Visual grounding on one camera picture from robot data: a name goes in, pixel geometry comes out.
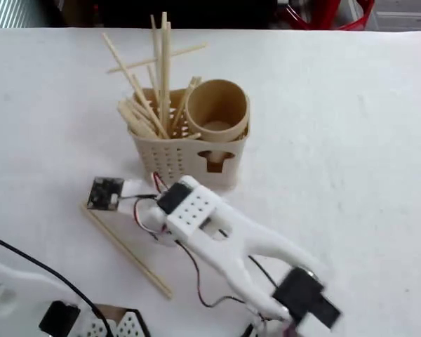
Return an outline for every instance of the table surface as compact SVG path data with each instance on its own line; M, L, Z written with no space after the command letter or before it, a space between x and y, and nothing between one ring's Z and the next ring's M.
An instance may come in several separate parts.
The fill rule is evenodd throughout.
M139 308L153 336L238 336L249 313L201 307L183 252L157 253L167 301L79 211L94 176L143 176L116 112L130 87L105 74L115 64L102 31L0 30L0 238L96 303ZM152 55L149 31L107 32L127 62ZM225 198L331 268L344 312L334 336L421 336L421 32L173 31L173 49L205 41L172 59L171 86L198 74L250 97L252 132ZM37 270L2 249L0 261ZM205 298L228 293L201 265Z

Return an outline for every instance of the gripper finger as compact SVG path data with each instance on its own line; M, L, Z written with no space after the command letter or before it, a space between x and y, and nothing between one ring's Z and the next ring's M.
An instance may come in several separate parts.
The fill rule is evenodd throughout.
M226 277L233 290L240 294L248 304L259 310L261 314L268 318L291 319L287 308L253 283L241 259L227 270Z
M258 225L250 231L246 237L246 249L248 254L278 258L291 266L302 267L322 280L328 277L328 271L317 259L268 228Z

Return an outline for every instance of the black wire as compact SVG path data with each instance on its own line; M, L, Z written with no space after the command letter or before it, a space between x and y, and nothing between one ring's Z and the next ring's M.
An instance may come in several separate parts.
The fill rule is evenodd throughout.
M201 295L201 275L200 275L198 263L196 263L196 260L193 257L193 255L190 253L189 249L187 249L181 242L176 241L176 244L178 244L178 246L181 247L187 253L187 255L190 257L190 260L192 260L192 262L194 264L194 267L195 267L195 270L196 270L196 289L198 291L199 301L201 302L202 305L204 305L206 308L215 308L217 305L219 305L221 302L223 302L225 300L234 300L238 303L245 304L245 301L240 300L238 298L235 298L233 296L223 296L223 297L217 299L214 303L208 304L203 299L203 296Z
M127 197L119 197L119 200L125 200L125 199L153 199L156 200L158 197L158 194L136 194L136 195L130 195Z
M99 319L101 319L103 321L103 324L105 325L106 328L106 337L114 337L114 335L112 334L111 331L111 327L109 326L109 324L107 323L107 320L105 318L105 316L103 315L103 313L100 311L100 309L98 309L96 307L95 304L92 303L91 300L89 300L86 295L84 295L78 288L76 288L68 279L66 279L65 277L63 277L59 272L57 272L56 270L51 269L50 267L48 267L47 265L44 265L42 262L36 260L35 258L29 256L28 254L24 253L23 251L20 251L19 249L11 246L10 244L7 244L5 241L0 240L0 246L9 249L10 251L12 251L13 253L18 254L19 256L23 257L24 259L28 260L29 262L37 265L38 267L44 269L45 271L49 272L50 274L52 274L53 276L57 277L58 279L60 279L62 282L64 282L66 285L68 285L68 287L73 290L73 292L78 295L84 302L86 302L92 309L93 314L98 317Z
M226 232L224 230L218 230L218 232L220 232L221 235L223 235L224 237L228 238ZM254 257L252 257L251 255L248 255L248 258L250 260L252 260L255 265L260 269L260 271L268 278L268 280L273 284L274 288L278 289L278 285L277 283L273 280L273 277L268 273L268 271L266 271L263 266L259 263L259 261L257 261Z

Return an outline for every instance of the white robotic hand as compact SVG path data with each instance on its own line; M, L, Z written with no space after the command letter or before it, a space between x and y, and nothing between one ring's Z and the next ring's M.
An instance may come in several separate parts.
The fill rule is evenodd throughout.
M150 210L162 227L217 270L247 304L265 317L299 323L310 312L332 327L340 312L322 295L325 268L279 233L254 223L190 176L170 187ZM213 234L223 230L227 238ZM259 289L244 265L249 255L269 256L293 267L273 296Z

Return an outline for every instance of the perforated basket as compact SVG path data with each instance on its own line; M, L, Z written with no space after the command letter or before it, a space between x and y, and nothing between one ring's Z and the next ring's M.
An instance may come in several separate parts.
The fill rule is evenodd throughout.
M184 89L171 91L171 118L184 92ZM145 89L144 93L155 109L152 89ZM236 184L243 147L249 136L249 122L243 134L229 143L184 139L183 137L189 136L184 114L173 131L173 139L152 140L138 137L131 130L128 132L134 139L147 171L157 171L167 183L174 183L183 175L191 175L207 186L233 187ZM214 151L225 152L222 163L208 161L208 154Z

